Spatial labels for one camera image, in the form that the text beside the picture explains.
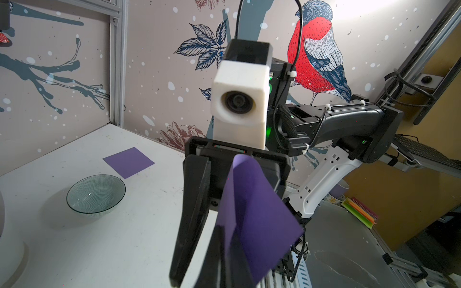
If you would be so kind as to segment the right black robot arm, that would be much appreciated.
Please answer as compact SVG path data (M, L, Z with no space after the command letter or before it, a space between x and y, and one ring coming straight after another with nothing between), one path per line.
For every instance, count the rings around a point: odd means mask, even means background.
M388 150L402 112L354 97L351 104L284 106L291 65L223 61L218 104L237 117L264 112L255 133L185 146L184 195L169 279L181 286L208 212L218 212L199 288L250 288L289 253L320 201L349 172Z

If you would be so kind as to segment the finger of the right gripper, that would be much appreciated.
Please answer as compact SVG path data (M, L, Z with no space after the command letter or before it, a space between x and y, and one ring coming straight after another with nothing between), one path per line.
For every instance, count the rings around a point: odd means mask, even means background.
M183 162L182 214L169 272L170 284L179 288L192 261L210 206L211 161L189 155Z

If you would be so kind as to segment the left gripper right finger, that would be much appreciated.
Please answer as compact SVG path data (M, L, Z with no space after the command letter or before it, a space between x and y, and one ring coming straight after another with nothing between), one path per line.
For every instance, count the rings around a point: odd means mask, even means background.
M255 283L241 241L235 232L228 251L228 287L254 288Z

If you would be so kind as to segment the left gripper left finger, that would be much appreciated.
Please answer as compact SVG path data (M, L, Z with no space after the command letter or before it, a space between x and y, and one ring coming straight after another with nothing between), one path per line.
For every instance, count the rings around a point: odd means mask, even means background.
M225 288L224 229L215 226L195 288Z

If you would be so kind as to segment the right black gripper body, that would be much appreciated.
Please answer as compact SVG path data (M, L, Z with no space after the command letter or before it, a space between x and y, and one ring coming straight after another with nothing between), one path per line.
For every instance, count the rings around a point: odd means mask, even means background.
M285 192L290 164L284 154L194 136L186 143L185 156L183 210L220 201L235 156L255 159L278 197Z

